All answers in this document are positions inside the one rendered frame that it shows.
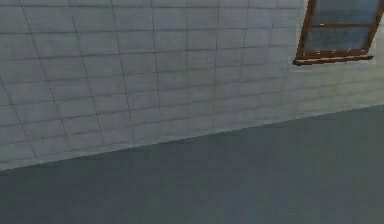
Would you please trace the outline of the brown framed window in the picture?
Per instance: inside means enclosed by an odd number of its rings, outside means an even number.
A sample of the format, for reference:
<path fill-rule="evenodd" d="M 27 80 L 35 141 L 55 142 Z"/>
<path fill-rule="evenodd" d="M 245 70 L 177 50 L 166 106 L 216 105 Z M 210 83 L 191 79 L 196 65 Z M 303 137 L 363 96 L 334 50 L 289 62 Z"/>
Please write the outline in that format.
<path fill-rule="evenodd" d="M 308 0 L 293 64 L 366 61 L 384 0 Z"/>

